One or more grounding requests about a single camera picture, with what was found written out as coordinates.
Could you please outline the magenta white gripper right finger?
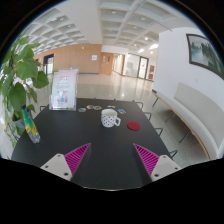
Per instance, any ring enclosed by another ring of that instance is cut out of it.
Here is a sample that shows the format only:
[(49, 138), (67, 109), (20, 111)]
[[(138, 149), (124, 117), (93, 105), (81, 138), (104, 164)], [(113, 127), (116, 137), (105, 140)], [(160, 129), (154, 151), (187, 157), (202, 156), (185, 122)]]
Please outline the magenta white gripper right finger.
[(152, 181), (157, 181), (181, 170), (181, 167), (177, 165), (169, 156), (159, 156), (138, 144), (133, 144), (133, 146), (141, 160), (141, 163), (143, 164), (143, 167)]

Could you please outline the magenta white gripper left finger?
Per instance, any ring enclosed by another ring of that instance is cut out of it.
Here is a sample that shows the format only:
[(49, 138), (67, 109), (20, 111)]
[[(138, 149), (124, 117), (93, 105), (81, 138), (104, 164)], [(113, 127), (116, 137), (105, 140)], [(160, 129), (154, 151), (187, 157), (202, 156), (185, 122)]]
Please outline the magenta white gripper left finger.
[(87, 143), (66, 154), (56, 154), (41, 169), (70, 181), (73, 176), (84, 169), (84, 163), (91, 152), (91, 144)]

